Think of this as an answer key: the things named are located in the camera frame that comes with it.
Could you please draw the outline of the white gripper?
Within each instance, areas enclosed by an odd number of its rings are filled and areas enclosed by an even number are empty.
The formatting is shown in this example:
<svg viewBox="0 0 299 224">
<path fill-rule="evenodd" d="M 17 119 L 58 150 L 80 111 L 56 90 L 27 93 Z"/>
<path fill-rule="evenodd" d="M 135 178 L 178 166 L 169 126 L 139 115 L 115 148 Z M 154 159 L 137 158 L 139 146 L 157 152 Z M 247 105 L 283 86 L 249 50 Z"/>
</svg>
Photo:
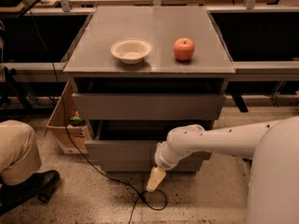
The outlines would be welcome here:
<svg viewBox="0 0 299 224">
<path fill-rule="evenodd" d="M 166 171 L 170 171 L 178 165 L 180 156 L 166 142 L 162 142 L 156 146 L 154 160 L 158 167 L 151 169 L 147 184 L 147 191 L 149 192 L 153 192 L 158 188 L 166 176 Z"/>
</svg>

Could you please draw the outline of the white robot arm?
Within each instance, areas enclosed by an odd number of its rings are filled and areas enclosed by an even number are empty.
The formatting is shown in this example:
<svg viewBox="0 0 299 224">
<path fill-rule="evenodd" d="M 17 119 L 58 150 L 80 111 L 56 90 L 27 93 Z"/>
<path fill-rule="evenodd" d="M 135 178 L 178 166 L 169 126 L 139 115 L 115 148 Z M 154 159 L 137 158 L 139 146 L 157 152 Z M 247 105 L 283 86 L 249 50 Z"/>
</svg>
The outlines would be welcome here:
<svg viewBox="0 0 299 224">
<path fill-rule="evenodd" d="M 216 130 L 193 124 L 171 130 L 156 147 L 147 191 L 194 152 L 252 161 L 246 224 L 299 224 L 299 117 Z"/>
</svg>

